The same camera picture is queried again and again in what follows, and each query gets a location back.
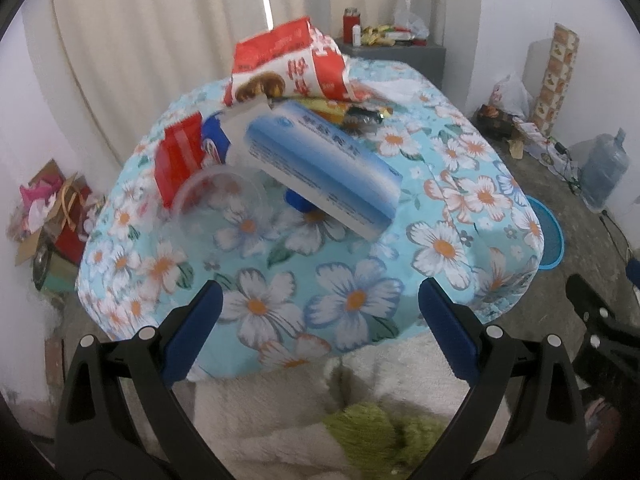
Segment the clear plastic cup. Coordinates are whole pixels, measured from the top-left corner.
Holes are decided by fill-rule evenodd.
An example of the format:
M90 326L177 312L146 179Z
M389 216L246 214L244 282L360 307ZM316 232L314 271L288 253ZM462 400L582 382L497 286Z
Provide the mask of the clear plastic cup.
M269 216L267 196L255 171L209 166L178 189L163 237L195 260L210 252L251 252Z

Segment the red small packet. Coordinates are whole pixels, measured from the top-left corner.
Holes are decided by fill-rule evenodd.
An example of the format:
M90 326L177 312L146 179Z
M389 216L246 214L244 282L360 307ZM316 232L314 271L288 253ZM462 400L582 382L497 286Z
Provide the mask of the red small packet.
M192 114L164 130L155 154L154 179L163 206L170 209L175 196L192 174L201 169L202 115Z

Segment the red white snack bag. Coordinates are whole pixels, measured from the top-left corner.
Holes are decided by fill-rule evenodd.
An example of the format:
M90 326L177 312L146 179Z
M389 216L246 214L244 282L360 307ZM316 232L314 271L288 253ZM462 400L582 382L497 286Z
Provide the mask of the red white snack bag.
M235 46L224 104L319 98L363 102L371 92L349 76L349 59L308 16L281 24Z

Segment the cream window curtain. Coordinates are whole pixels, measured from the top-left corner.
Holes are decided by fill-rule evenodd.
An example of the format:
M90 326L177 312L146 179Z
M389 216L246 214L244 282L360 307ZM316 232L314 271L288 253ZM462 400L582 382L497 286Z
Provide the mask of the cream window curtain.
M302 16L339 37L348 8L378 24L402 6L442 30L444 0L25 0L22 15L63 136L120 167L172 99L229 75L241 40Z

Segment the red thermos bottle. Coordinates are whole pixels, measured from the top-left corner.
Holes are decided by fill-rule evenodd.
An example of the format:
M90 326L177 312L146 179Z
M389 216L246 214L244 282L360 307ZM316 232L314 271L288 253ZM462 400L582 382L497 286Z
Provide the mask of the red thermos bottle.
M360 12L357 8L346 8L343 13L343 41L352 44L352 29L360 24Z

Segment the large water jug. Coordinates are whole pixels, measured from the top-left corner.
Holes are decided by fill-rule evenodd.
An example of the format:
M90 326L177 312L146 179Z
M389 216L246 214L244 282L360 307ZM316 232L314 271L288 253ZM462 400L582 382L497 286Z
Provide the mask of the large water jug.
M602 133L596 137L585 165L579 174L580 192L586 206L600 212L628 170L630 160L624 149L626 131L619 128L616 135Z

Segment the white plastic bag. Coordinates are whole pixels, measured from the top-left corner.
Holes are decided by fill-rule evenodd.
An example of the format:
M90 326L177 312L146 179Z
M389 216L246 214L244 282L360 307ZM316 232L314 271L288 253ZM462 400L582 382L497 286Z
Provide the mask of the white plastic bag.
M532 114L534 98L525 88L521 78L512 73L494 85L489 105L527 122Z

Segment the black box on floor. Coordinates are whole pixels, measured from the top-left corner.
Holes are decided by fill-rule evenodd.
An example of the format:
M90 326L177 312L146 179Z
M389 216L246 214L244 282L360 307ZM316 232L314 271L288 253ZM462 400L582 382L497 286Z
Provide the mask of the black box on floor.
M476 111L474 125L483 136L496 140L511 139L514 133L513 116L492 105L482 105Z

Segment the white fluffy blanket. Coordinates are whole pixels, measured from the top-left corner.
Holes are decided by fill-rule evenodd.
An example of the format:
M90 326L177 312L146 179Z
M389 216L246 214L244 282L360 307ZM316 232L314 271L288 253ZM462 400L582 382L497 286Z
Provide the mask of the white fluffy blanket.
M405 479L469 387L434 337L194 386L193 420L238 479Z

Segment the pile of cardboard and bags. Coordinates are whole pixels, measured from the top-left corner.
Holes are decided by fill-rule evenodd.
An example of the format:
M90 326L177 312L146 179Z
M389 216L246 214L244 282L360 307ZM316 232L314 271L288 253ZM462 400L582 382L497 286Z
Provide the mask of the pile of cardboard and bags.
M67 177L51 159L25 184L6 228L14 264L27 266L43 296L65 297L75 282L91 232L105 203L82 174Z

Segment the Pepsi plastic bottle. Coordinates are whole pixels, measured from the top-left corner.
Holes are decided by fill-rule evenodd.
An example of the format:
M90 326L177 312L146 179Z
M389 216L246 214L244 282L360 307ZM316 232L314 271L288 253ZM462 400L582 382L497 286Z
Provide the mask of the Pepsi plastic bottle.
M204 152L204 167L226 163L231 143L221 128L220 115L221 112L210 115L202 123L201 147Z

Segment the blue plastic trash basket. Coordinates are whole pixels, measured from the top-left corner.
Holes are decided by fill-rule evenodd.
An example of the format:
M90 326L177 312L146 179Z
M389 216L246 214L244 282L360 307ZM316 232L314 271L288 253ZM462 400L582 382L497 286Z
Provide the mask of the blue plastic trash basket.
M563 260L565 240L562 228L553 212L540 200L527 197L530 206L536 214L544 236L544 251L542 252L539 269L550 271L555 269Z

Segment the blue white medicine box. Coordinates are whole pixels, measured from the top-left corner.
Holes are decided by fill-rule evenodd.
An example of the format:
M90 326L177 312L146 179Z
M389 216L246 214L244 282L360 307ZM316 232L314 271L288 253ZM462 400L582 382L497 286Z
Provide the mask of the blue white medicine box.
M393 223L402 175L299 103L246 103L238 116L255 166L366 240Z

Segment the grey bedside cabinet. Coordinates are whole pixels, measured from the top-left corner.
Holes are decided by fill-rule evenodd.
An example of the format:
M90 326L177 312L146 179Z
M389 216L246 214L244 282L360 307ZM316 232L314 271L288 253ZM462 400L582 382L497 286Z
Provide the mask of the grey bedside cabinet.
M444 78L446 48L438 44L426 46L354 47L337 39L341 51L355 58L366 60L403 62L417 70L431 81L436 88L442 88Z

